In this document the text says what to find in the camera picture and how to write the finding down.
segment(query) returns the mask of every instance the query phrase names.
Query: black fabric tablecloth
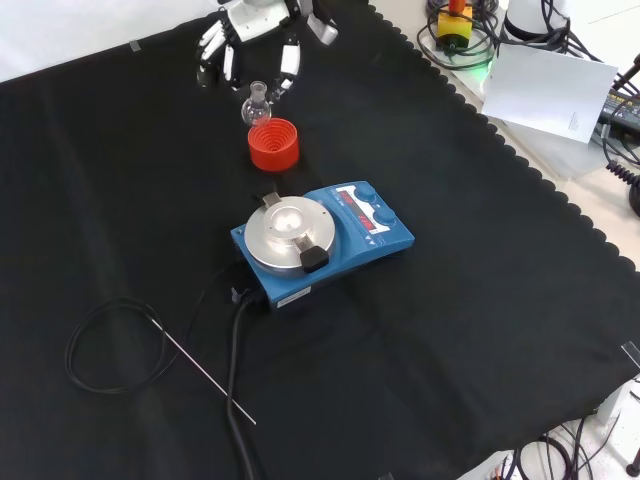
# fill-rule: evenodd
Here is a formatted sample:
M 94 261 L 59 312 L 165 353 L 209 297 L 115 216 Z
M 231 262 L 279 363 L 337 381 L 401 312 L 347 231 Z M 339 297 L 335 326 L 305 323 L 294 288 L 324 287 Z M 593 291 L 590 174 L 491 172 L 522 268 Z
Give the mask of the black fabric tablecloth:
M 276 111 L 303 152 L 277 181 L 303 194 L 368 180 L 416 243 L 247 322 L 239 400 L 258 424 L 244 427 L 264 478 L 454 479 L 633 375 L 620 345 L 640 340 L 639 284 L 397 30 L 364 2 L 330 3 L 340 37 L 324 48 L 301 31 L 301 77 Z M 195 85 L 210 24 L 0 86 L 1 478 L 239 478 L 223 398 L 182 359 L 125 398 L 80 391 L 63 368 L 75 325 L 114 295 L 182 335 L 255 208 L 240 103 Z M 248 53 L 265 80 L 280 51 L 274 37 Z M 189 343 L 222 383 L 227 287 Z M 103 322 L 78 369 L 139 378 L 158 345 L 142 322 Z

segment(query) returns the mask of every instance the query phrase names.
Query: red digital display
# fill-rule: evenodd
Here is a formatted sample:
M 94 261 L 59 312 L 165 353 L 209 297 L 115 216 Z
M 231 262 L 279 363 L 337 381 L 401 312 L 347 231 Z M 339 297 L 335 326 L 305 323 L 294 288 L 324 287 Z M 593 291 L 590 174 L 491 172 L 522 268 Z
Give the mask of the red digital display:
M 342 200 L 344 200 L 344 203 L 347 204 L 349 206 L 349 209 L 355 214 L 356 217 L 358 217 L 358 220 L 360 220 L 362 226 L 369 232 L 375 230 L 376 226 L 373 224 L 373 222 L 371 222 L 371 220 L 369 220 L 369 217 L 364 214 L 364 212 L 360 209 L 353 198 L 351 198 L 349 192 L 342 190 L 339 193 L 342 197 Z

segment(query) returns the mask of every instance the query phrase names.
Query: blue knob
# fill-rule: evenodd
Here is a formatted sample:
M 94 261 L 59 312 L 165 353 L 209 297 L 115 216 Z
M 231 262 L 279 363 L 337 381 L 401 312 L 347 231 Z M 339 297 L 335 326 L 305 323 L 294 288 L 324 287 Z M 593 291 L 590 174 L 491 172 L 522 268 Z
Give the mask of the blue knob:
M 376 191 L 371 185 L 363 183 L 356 187 L 356 198 L 363 202 L 372 203 L 376 199 Z
M 389 207 L 381 207 L 373 214 L 373 219 L 381 225 L 391 226 L 396 223 L 396 212 Z

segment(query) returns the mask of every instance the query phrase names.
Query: robotic hand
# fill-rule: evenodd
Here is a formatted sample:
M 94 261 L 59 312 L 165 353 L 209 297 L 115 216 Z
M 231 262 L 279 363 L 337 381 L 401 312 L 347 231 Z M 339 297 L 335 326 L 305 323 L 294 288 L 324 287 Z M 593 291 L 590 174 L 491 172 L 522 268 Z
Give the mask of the robotic hand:
M 238 73 L 237 51 L 250 40 L 272 32 L 286 30 L 298 17 L 307 18 L 307 25 L 325 45 L 338 36 L 331 17 L 321 0 L 239 0 L 226 10 L 224 17 L 205 32 L 198 42 L 198 83 L 208 86 L 212 71 L 220 67 L 223 83 L 237 90 L 242 81 Z M 280 75 L 271 89 L 270 103 L 287 92 L 300 68 L 300 42 L 295 33 L 285 35 Z

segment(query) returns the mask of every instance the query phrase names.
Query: red silicone holder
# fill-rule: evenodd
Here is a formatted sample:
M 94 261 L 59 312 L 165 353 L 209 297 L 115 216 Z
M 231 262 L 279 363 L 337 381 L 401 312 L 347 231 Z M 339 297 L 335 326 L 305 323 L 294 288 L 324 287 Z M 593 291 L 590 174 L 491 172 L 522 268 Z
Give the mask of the red silicone holder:
M 280 172 L 291 168 L 300 157 L 298 130 L 282 118 L 272 118 L 249 130 L 251 161 L 261 170 Z

